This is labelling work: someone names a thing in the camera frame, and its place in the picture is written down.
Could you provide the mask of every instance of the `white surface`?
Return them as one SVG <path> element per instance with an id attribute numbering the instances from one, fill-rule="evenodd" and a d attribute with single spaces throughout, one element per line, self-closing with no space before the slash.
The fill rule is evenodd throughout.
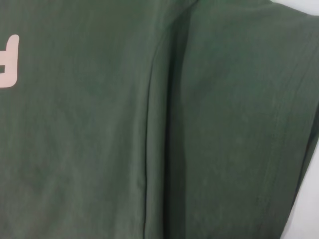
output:
<path id="1" fill-rule="evenodd" d="M 272 2 L 286 5 L 310 15 L 319 15 L 319 0 L 272 0 Z"/>
<path id="2" fill-rule="evenodd" d="M 281 238 L 319 239 L 319 143 Z"/>

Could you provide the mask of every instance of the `dark green fabric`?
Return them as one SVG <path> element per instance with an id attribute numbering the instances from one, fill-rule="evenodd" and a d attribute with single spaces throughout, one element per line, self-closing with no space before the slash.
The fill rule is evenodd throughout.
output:
<path id="1" fill-rule="evenodd" d="M 20 36 L 0 238 L 280 238 L 318 138 L 318 24 L 267 0 L 0 0 L 0 50 Z"/>

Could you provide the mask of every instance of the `green t-shirt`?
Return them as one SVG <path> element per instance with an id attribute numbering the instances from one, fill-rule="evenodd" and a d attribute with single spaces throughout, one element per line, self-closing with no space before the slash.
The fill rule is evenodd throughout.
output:
<path id="1" fill-rule="evenodd" d="M 278 239 L 318 139 L 318 25 L 267 0 L 0 0 L 0 238 Z"/>

